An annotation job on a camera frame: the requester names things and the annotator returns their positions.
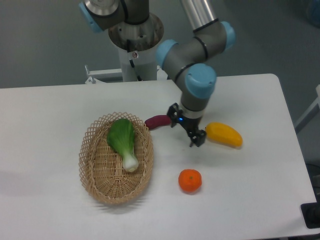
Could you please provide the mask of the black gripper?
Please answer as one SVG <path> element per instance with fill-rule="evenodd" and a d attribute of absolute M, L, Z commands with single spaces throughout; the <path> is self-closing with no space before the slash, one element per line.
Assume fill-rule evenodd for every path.
<path fill-rule="evenodd" d="M 190 138 L 190 147 L 200 147 L 206 140 L 207 133 L 199 129 L 201 116 L 187 116 L 177 103 L 172 104 L 166 114 L 170 119 L 170 127 L 180 124 Z"/>

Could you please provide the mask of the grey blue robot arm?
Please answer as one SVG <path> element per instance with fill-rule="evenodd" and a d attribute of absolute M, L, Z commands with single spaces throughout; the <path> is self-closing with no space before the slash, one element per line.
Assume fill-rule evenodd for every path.
<path fill-rule="evenodd" d="M 199 123 L 215 89 L 217 75 L 206 61 L 233 46 L 236 34 L 220 21 L 209 0 L 183 0 L 181 6 L 193 38 L 180 44 L 163 40 L 162 21 L 147 0 L 83 0 L 79 9 L 93 32 L 108 32 L 117 48 L 124 82 L 157 78 L 158 69 L 181 90 L 179 103 L 168 109 L 171 125 L 181 125 L 194 146 L 206 139 Z"/>

